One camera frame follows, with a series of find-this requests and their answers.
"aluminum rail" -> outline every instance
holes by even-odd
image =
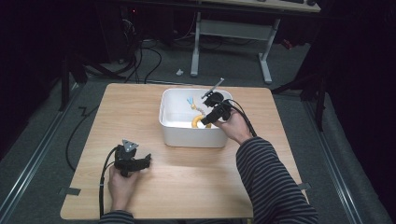
[[[338,196],[340,197],[341,204],[344,206],[349,222],[353,224],[361,224],[363,223],[361,220],[361,216],[359,214],[358,208],[353,201],[347,183],[341,175],[340,170],[338,169],[338,166],[332,155],[332,151],[327,143],[324,133],[318,129],[318,126],[315,123],[315,110],[309,102],[302,101],[302,103],[305,111],[309,115],[309,120],[315,129],[318,140],[321,143],[322,153],[326,162],[326,166],[329,169],[329,174],[332,178],[332,182],[334,183],[335,189],[337,190]]]
[[[59,111],[55,116],[55,119],[52,121],[51,125],[46,130],[44,137],[41,139],[40,143],[38,144],[37,148],[35,149],[34,154],[32,155],[31,159],[28,161],[27,165],[21,172],[20,176],[18,177],[17,181],[15,182],[13,188],[9,192],[6,199],[3,201],[0,207],[0,223],[7,223],[8,220],[11,218],[11,215],[16,208],[18,202],[20,201],[23,193],[26,191],[27,187],[29,186],[30,182],[32,181],[35,173],[40,166],[41,162],[44,160],[47,152],[49,151],[49,145],[56,134],[56,131],[59,129],[64,116],[66,115],[67,111],[70,108],[70,105],[73,104],[73,101],[77,98],[78,94],[81,92],[82,87],[78,87],[75,84],[72,88],[72,99],[64,109],[64,111]]]

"person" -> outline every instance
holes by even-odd
[[[227,121],[216,121],[214,125],[240,145],[236,167],[253,205],[254,223],[318,223],[318,212],[306,201],[271,143],[253,137],[235,110]],[[110,167],[108,185],[113,202],[111,212],[103,215],[99,223],[134,223],[132,214],[125,209],[137,175],[124,178]]]

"desk leg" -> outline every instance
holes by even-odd
[[[192,77],[198,77],[200,33],[201,33],[201,12],[197,12],[197,22],[195,24],[195,46],[194,46],[194,52],[192,53],[192,62],[191,62]]]
[[[267,84],[272,83],[270,70],[268,69],[267,57],[270,52],[271,46],[274,42],[274,38],[275,38],[277,27],[279,26],[279,23],[280,23],[280,19],[276,19],[274,22],[274,25],[271,29],[271,32],[269,34],[265,52],[259,53],[260,65],[262,66],[262,75],[264,76],[264,82]]]
[[[67,56],[65,56],[64,60],[62,61],[61,81],[62,81],[62,104],[59,110],[64,111],[70,100],[70,80],[69,80],[69,68],[68,68]]]

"yellow object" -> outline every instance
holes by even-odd
[[[198,116],[196,116],[193,120],[192,120],[192,122],[191,122],[191,127],[192,128],[198,128],[198,121],[201,121],[201,119],[203,119],[205,116],[204,115],[198,115]],[[211,128],[212,127],[212,124],[211,123],[208,123],[208,124],[206,124],[206,126],[205,126],[206,128]]]

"desk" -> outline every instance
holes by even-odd
[[[306,0],[303,4],[291,3],[279,0],[266,0],[265,2],[259,2],[257,0],[200,0],[202,2],[218,3],[218,4],[231,4],[242,7],[265,7],[277,10],[293,10],[300,12],[320,12],[320,7],[315,4],[309,6]],[[200,35],[220,35],[228,37],[255,39],[255,40],[266,40],[266,46],[263,53],[259,53],[259,61],[262,67],[262,75],[265,83],[271,84],[271,74],[268,69],[267,57],[270,52],[270,48],[274,42],[276,31],[279,26],[280,19],[275,19],[274,24],[270,25],[256,25],[246,24],[239,22],[228,22],[228,21],[212,21],[212,20],[201,20],[201,12],[197,13],[197,21],[195,25],[195,44],[194,51],[192,53],[191,60],[191,76],[197,77],[199,70],[199,40]]]
[[[92,125],[61,216],[99,218],[99,179],[108,152],[121,139],[139,144],[136,157],[152,155],[141,172],[130,211],[136,218],[252,217],[252,206],[236,169],[238,145],[223,148],[169,147],[163,143],[159,122],[163,92],[170,88],[203,86],[110,84]],[[269,140],[297,184],[301,183],[272,93],[264,88],[219,87],[244,107],[258,136]],[[105,212],[110,195],[105,186]]]

